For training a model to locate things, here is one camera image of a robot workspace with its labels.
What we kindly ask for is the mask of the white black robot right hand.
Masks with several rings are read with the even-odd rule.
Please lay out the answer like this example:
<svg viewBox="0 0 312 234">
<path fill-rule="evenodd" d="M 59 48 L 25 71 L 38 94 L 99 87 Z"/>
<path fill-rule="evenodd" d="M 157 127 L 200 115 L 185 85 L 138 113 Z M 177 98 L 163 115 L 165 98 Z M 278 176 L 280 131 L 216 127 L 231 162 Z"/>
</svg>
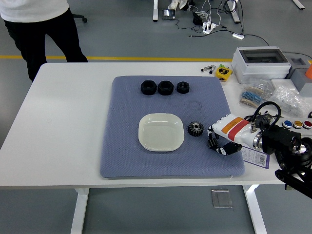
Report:
<svg viewBox="0 0 312 234">
<path fill-rule="evenodd" d="M 222 155 L 231 155 L 241 150 L 242 145 L 258 150 L 260 130 L 247 120 L 227 114 L 208 129 L 208 147 Z"/>
</svg>

